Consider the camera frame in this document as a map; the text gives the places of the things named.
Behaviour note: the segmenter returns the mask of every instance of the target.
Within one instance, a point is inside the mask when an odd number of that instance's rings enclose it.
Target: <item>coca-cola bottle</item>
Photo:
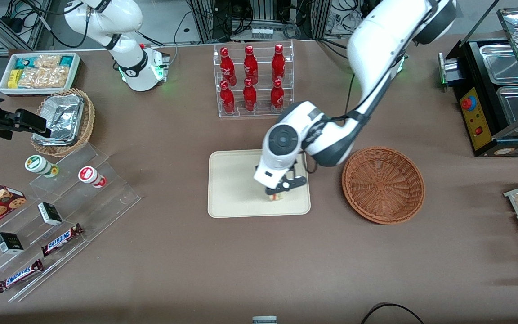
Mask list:
[[[257,58],[253,54],[253,46],[245,46],[245,61],[243,61],[245,67],[245,77],[251,79],[252,84],[257,84],[259,81],[259,71],[257,69]]]
[[[257,109],[257,91],[253,87],[253,82],[250,78],[245,79],[243,98],[245,99],[245,109],[253,113]]]
[[[221,80],[219,86],[221,87],[219,96],[223,110],[227,115],[233,115],[235,113],[235,97],[233,96],[233,92],[229,89],[229,84],[225,80]]]
[[[219,52],[221,53],[221,74],[226,82],[229,82],[229,86],[235,86],[237,84],[237,78],[235,76],[235,64],[229,57],[229,51],[226,47],[222,47]]]
[[[281,113],[283,96],[285,96],[285,92],[281,88],[281,79],[277,79],[273,82],[273,89],[271,89],[271,111],[274,113]]]
[[[285,77],[285,58],[283,57],[283,45],[277,44],[275,45],[275,55],[273,55],[273,60],[271,61],[271,79],[273,82],[277,79],[281,79]]]

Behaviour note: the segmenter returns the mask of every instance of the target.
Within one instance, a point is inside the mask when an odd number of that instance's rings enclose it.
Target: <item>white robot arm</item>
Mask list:
[[[362,87],[362,98],[347,115],[327,117],[309,101],[290,105],[263,139],[255,180],[267,194],[305,183],[287,179],[301,150],[323,167],[343,162],[397,74],[411,43],[429,44],[444,35],[456,17],[456,0],[383,0],[354,31],[347,45],[349,64]],[[344,120],[339,126],[336,121]]]

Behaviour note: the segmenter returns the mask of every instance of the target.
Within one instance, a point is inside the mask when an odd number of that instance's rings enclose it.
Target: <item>brown tabletop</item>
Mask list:
[[[0,295],[0,323],[250,323],[271,314],[281,324],[352,323],[379,302],[427,323],[518,322],[518,223],[502,196],[518,187],[518,158],[473,158],[454,95],[438,89],[436,54],[457,40],[409,48],[355,144],[400,150],[423,173],[425,205],[401,225],[356,215],[341,167],[309,176],[306,215],[211,218],[210,154],[259,149],[274,119],[219,119],[212,46],[182,47],[169,81],[142,93],[121,82],[107,51],[80,52],[78,88],[97,111],[91,142],[144,198],[22,302]],[[343,113],[345,60],[314,41],[294,44],[296,101]],[[6,98],[2,107],[40,102]],[[35,178],[23,168],[35,153],[28,139],[0,139],[0,185]],[[396,309],[369,321],[401,322],[412,318]]]

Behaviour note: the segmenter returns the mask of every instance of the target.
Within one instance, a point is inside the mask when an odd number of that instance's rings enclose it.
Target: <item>brown woven basket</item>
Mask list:
[[[41,154],[62,158],[76,150],[81,145],[84,145],[86,142],[89,141],[89,138],[91,137],[91,133],[93,131],[93,122],[95,121],[95,108],[93,107],[93,103],[91,102],[91,100],[89,100],[87,94],[85,94],[85,92],[79,89],[72,88],[66,91],[58,92],[57,94],[52,94],[52,96],[66,95],[78,95],[85,100],[85,106],[83,109],[83,116],[81,117],[81,125],[78,134],[78,140],[72,146],[43,146],[36,144],[35,142],[33,142],[33,140],[31,140],[31,145],[33,145],[35,150],[37,150],[37,152]],[[39,109],[37,109],[37,115],[41,113],[41,107],[43,107],[43,102],[39,105]]]
[[[351,207],[379,224],[409,220],[425,199],[425,182],[415,164],[401,152],[381,146],[353,154],[341,183]]]

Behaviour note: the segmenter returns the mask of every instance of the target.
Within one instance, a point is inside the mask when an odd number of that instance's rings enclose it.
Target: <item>white tray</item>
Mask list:
[[[65,86],[63,88],[39,88],[39,89],[28,89],[28,88],[8,88],[8,80],[9,74],[15,67],[18,58],[24,58],[29,55],[33,55],[34,57],[38,55],[62,55],[62,56],[71,56],[73,57],[73,61],[71,62],[71,66],[69,67],[69,74],[67,75],[67,80],[65,82]],[[8,96],[37,96],[37,95],[49,95],[55,94],[56,92],[60,92],[63,90],[69,90],[71,86],[73,86],[73,82],[76,79],[77,69],[80,64],[80,56],[74,52],[52,52],[52,53],[22,53],[22,54],[13,54],[8,61],[8,65],[5,68],[4,76],[1,78],[0,82],[0,92],[2,94]]]
[[[284,192],[283,198],[271,201],[265,187],[253,179],[261,150],[214,152],[209,157],[207,212],[216,219],[304,215],[311,209],[309,181],[304,186]],[[307,177],[305,155],[297,156],[296,175]]]

